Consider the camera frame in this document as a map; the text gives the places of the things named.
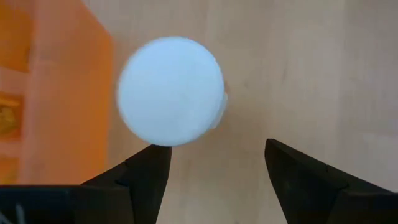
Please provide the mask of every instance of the table surface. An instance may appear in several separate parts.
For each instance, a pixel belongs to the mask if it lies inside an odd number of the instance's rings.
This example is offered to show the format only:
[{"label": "table surface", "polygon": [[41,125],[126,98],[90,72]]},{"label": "table surface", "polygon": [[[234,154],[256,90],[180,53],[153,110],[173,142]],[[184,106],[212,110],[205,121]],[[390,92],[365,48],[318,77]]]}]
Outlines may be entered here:
[{"label": "table surface", "polygon": [[[86,0],[114,37],[115,80],[138,46],[206,45],[229,84],[220,127],[176,147],[158,223],[286,223],[267,138],[398,190],[398,1]],[[113,109],[110,165],[141,150]]]}]

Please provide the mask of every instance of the wooden table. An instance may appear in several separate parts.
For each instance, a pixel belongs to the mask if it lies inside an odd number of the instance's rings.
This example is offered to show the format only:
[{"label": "wooden table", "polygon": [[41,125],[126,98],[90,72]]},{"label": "wooden table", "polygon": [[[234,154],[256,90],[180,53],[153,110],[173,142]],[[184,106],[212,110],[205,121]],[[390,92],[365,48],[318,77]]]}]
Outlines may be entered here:
[{"label": "wooden table", "polygon": [[[158,223],[285,223],[267,138],[398,190],[398,1],[87,0],[116,42],[205,44],[229,84],[221,126],[173,152]],[[113,111],[110,164],[142,149]]]}]

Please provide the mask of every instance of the orange container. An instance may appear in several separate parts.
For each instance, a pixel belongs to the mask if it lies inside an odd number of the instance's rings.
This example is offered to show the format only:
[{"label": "orange container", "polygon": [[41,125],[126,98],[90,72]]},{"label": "orange container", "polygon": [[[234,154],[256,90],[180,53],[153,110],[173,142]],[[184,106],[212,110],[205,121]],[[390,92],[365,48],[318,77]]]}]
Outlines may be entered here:
[{"label": "orange container", "polygon": [[[6,111],[16,119],[14,132],[0,137],[0,163],[17,163],[19,184],[79,184],[105,168],[111,37],[79,0],[28,2],[0,0],[12,15],[0,32],[26,33],[12,39],[15,62],[0,54],[0,103],[14,102]],[[7,175],[0,171],[0,184]]]}]

